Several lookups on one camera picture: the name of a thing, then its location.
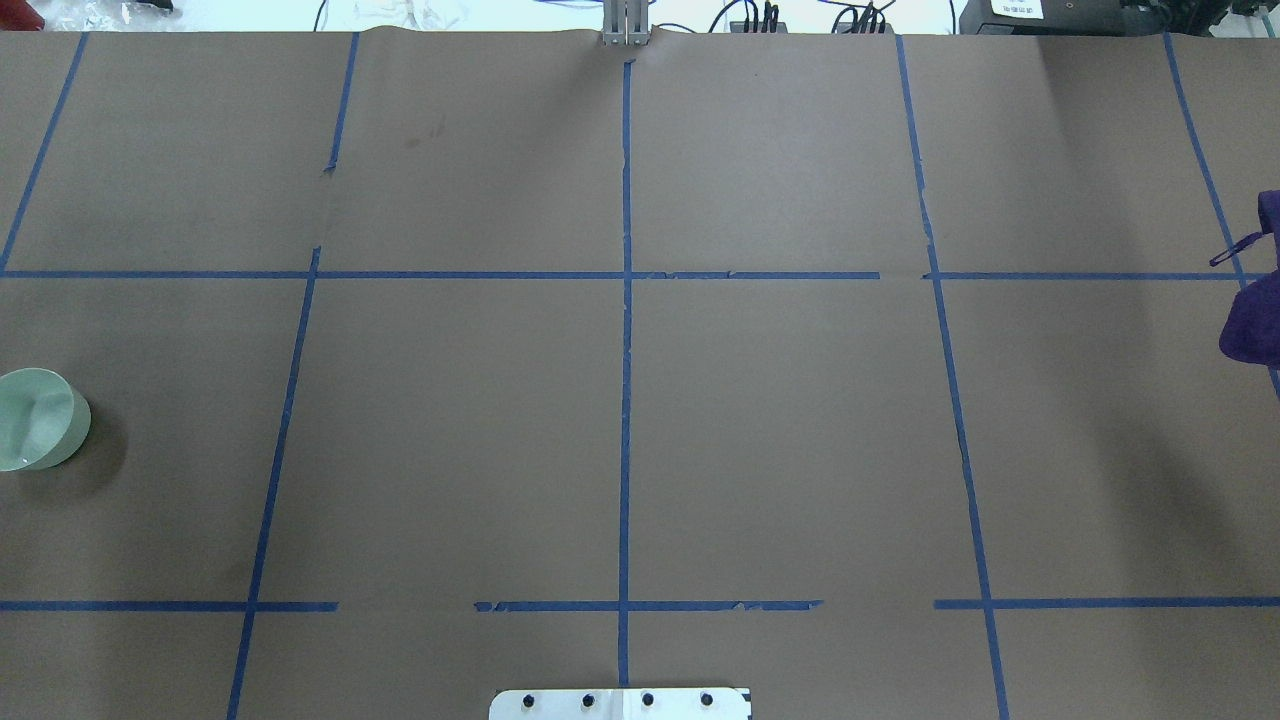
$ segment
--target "blue tape line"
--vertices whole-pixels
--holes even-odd
[[[306,279],[297,270],[5,270],[14,279]]]
[[[27,187],[22,191],[18,201],[18,211],[13,215],[13,224],[9,225],[9,237],[5,238],[4,250],[0,250],[0,272],[9,265],[9,256],[13,246],[18,241],[18,228],[27,214],[27,205],[31,202],[31,193],[36,190],[36,181],[40,179],[40,169],[45,167],[45,155],[49,154],[49,143],[54,140],[54,129],[58,128],[58,119],[63,117],[63,108],[67,105],[67,96],[72,92],[72,83],[76,82],[76,73],[79,70],[81,59],[84,58],[84,45],[88,42],[88,33],[82,32],[79,42],[76,44],[76,55],[72,56],[72,65],[67,69],[67,79],[63,81],[63,91],[58,94],[58,102],[54,105],[54,114],[49,118],[49,127],[45,128],[45,138],[40,141],[40,150],[36,152],[36,161],[31,165],[31,174],[27,176]]]
[[[618,487],[618,687],[630,684],[631,596],[631,65],[622,64],[622,429]]]
[[[342,101],[338,104],[338,122],[333,127],[333,147],[329,150],[329,164],[324,172],[332,173],[338,167],[338,151],[342,149],[342,128],[347,124],[347,101],[351,100],[351,78],[356,74],[356,50],[360,47],[360,33],[351,33],[351,50],[347,51],[347,78],[342,81]]]
[[[929,220],[929,209],[924,201],[924,160],[920,155],[920,140],[915,127],[915,109],[911,102],[911,82],[906,69],[906,46],[902,36],[896,35],[897,67],[902,77],[902,102],[906,108],[906,128],[911,140],[911,159],[915,165],[915,188],[920,201],[920,220],[924,225],[924,236],[928,238],[929,273],[933,278],[933,301],[938,310],[938,329],[942,336],[942,356],[947,366],[947,384],[951,388],[951,414],[955,418],[956,442],[960,446],[960,466],[964,471],[965,495],[969,501],[969,529],[973,536],[973,555],[978,566],[978,588],[983,600],[991,598],[991,580],[987,574],[987,550],[982,539],[982,520],[978,515],[978,492],[973,482],[973,465],[969,459],[969,439],[965,433],[964,407],[960,404],[960,383],[956,379],[955,355],[951,351],[951,329],[947,325],[946,301],[942,293],[941,269],[938,266],[938,252],[934,245],[933,223]],[[991,675],[996,688],[996,708],[1001,720],[1009,720],[1009,698],[1005,692],[1005,670],[1000,657],[1000,637],[996,632],[996,614],[989,607],[984,611],[987,625],[987,651],[991,655]]]
[[[1183,109],[1183,120],[1187,123],[1187,135],[1192,140],[1192,150],[1196,151],[1196,161],[1199,163],[1201,176],[1204,177],[1204,187],[1208,190],[1208,197],[1213,202],[1213,214],[1217,215],[1217,227],[1222,231],[1222,243],[1230,250],[1235,245],[1234,236],[1231,234],[1231,228],[1226,222],[1226,213],[1222,211],[1222,201],[1217,196],[1217,186],[1213,184],[1213,173],[1208,169],[1208,160],[1204,159],[1204,150],[1201,147],[1199,133],[1196,132],[1196,120],[1192,118],[1190,104],[1187,102],[1187,92],[1183,90],[1183,74],[1178,69],[1178,54],[1174,53],[1174,36],[1167,31],[1165,32],[1165,56],[1169,58],[1169,72],[1174,78],[1174,90],[1178,92],[1178,105]],[[1244,273],[1244,265],[1240,264],[1239,254],[1231,255],[1231,268],[1235,270],[1235,277],[1239,281],[1240,290],[1244,290],[1251,275]],[[1267,368],[1267,377],[1271,378],[1271,388],[1275,391],[1276,397],[1280,398],[1280,372],[1275,368]]]
[[[717,270],[678,270],[664,273],[650,270],[635,273],[637,281],[878,281],[879,273],[805,273],[805,272],[717,272]]]
[[[320,279],[428,279],[428,281],[621,281],[612,272],[538,270],[324,270]]]
[[[553,600],[476,602],[476,612],[617,612],[614,600]],[[627,612],[728,612],[735,610],[762,612],[808,612],[822,605],[820,600],[632,600]]]
[[[1126,607],[1280,607],[1280,597],[1025,597],[937,600],[934,610],[1088,610]]]
[[[0,612],[244,612],[248,603],[198,600],[5,600]],[[259,612],[337,612],[337,602],[260,602]]]
[[[289,437],[289,421],[293,418],[293,398],[298,389],[298,372],[302,366],[302,346],[307,338],[307,323],[311,319],[311,299],[316,290],[316,273],[320,269],[320,249],[311,251],[311,269],[307,272],[307,288],[302,295],[302,313],[298,316],[298,332],[293,340],[293,359],[289,363],[289,382],[284,389],[284,409],[280,411],[280,429],[275,436],[275,456],[271,460],[271,479],[266,486],[266,502],[262,506],[262,525],[257,533],[257,551],[253,556],[253,575],[248,585],[248,607],[244,611],[244,625],[241,629],[239,651],[236,655],[236,675],[232,679],[232,694],[227,702],[227,720],[236,720],[239,712],[241,689],[244,687],[244,669],[248,665],[248,648],[253,638],[253,616],[257,596],[262,587],[262,568],[266,564],[266,546],[271,537],[271,519],[275,515],[275,498],[280,489],[280,470],[284,466],[284,446]]]
[[[942,281],[1235,281],[1231,273],[928,273]],[[1254,274],[1253,278],[1266,275]]]

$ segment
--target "white metal plate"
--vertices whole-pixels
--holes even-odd
[[[628,688],[504,691],[489,720],[750,720],[751,691],[741,688]]]

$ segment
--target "red object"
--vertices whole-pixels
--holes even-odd
[[[27,0],[0,0],[0,29],[45,29],[45,18]]]

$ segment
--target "vertical blue tape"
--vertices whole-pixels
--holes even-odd
[[[951,329],[947,324],[947,309],[942,293],[938,252],[934,245],[933,223],[924,201],[924,161],[920,155],[920,140],[915,127],[915,108],[911,102],[911,82],[906,70],[906,46],[902,36],[895,36],[897,42],[897,67],[902,76],[902,102],[906,108],[906,129],[911,140],[911,160],[915,164],[915,188],[920,201],[920,222],[928,238],[929,273],[933,281],[933,301],[938,310],[938,328],[942,334],[942,355],[947,366],[947,384],[951,389],[951,414],[956,424],[956,442],[960,446],[960,465],[964,471],[965,495],[969,500],[969,529],[973,534],[973,555],[978,566],[978,587],[984,601],[991,600],[991,582],[987,574],[987,550],[982,539],[982,520],[978,515],[978,493],[973,482],[973,465],[969,460],[969,439],[964,424],[964,407],[960,404],[960,383],[956,379],[955,355],[951,351]],[[1009,700],[1005,692],[1005,670],[1000,657],[1000,637],[996,632],[996,612],[986,607],[983,612],[987,625],[987,650],[991,655],[991,674],[996,685],[996,707],[1001,720],[1009,720]]]
[[[58,94],[58,102],[54,105],[54,114],[49,118],[49,127],[45,128],[45,137],[40,141],[40,150],[36,151],[36,161],[31,164],[31,174],[27,176],[27,186],[22,190],[22,199],[18,201],[18,210],[13,214],[13,223],[9,225],[9,236],[4,241],[4,250],[0,250],[0,273],[9,266],[9,256],[13,246],[18,241],[18,229],[22,219],[27,214],[27,205],[31,204],[31,193],[36,190],[36,181],[40,179],[40,170],[45,167],[45,155],[49,154],[49,143],[54,140],[54,131],[58,129],[58,120],[63,117],[63,108],[67,106],[67,96],[72,94],[72,85],[76,82],[76,73],[79,72],[81,60],[84,58],[84,45],[88,44],[88,33],[82,32],[79,42],[76,44],[76,54],[72,56],[72,65],[67,69],[67,79],[63,81],[63,91]]]
[[[271,538],[271,520],[275,516],[275,498],[280,489],[280,470],[284,468],[284,447],[289,437],[289,423],[293,419],[293,398],[298,389],[298,373],[302,368],[302,346],[307,338],[307,324],[311,320],[311,299],[316,290],[316,273],[320,270],[320,249],[311,252],[311,269],[307,272],[307,288],[302,295],[302,313],[298,316],[298,332],[293,340],[293,359],[289,363],[289,382],[284,388],[284,409],[280,411],[280,428],[275,436],[275,455],[271,459],[271,478],[266,486],[266,501],[262,505],[262,524],[257,532],[257,551],[253,555],[253,575],[250,579],[244,625],[241,628],[239,651],[236,653],[236,675],[232,678],[232,693],[227,701],[227,720],[236,720],[239,712],[239,696],[244,687],[244,669],[248,666],[248,650],[253,639],[253,620],[257,615],[257,597],[262,587],[262,568],[266,564],[266,547]]]
[[[342,150],[342,129],[347,124],[347,101],[351,100],[351,78],[356,74],[356,53],[360,49],[360,33],[351,33],[351,50],[347,51],[347,78],[342,82],[342,101],[338,104],[338,122],[333,126],[333,147],[329,149],[329,164],[324,172],[332,173],[338,167],[338,151]]]
[[[631,64],[622,65],[622,430],[618,488],[618,687],[630,684],[631,601]]]
[[[1217,195],[1217,186],[1213,183],[1213,173],[1208,169],[1208,160],[1204,158],[1204,149],[1199,142],[1199,133],[1196,132],[1196,120],[1192,118],[1190,104],[1187,102],[1187,91],[1183,88],[1183,73],[1178,68],[1178,54],[1174,51],[1174,36],[1165,32],[1165,56],[1169,59],[1169,73],[1174,79],[1174,91],[1178,94],[1178,105],[1183,110],[1183,122],[1187,123],[1187,136],[1190,137],[1192,150],[1196,152],[1196,163],[1199,164],[1201,176],[1204,178],[1204,188],[1208,190],[1210,202],[1213,204],[1213,214],[1217,217],[1217,227],[1222,231],[1222,243],[1230,250],[1235,245],[1235,236],[1231,234],[1231,227],[1226,222],[1226,213],[1222,210],[1222,200]],[[1249,284],[1248,278],[1244,274],[1244,265],[1240,264],[1239,254],[1231,255],[1231,268],[1235,269],[1236,282],[1240,284],[1240,290],[1244,290]],[[1280,398],[1280,372],[1274,368],[1267,368],[1267,375],[1271,378],[1271,388],[1275,389],[1276,397]]]

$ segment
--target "white sticker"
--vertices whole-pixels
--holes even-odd
[[[1041,0],[991,0],[991,12],[1009,18],[1044,19]]]

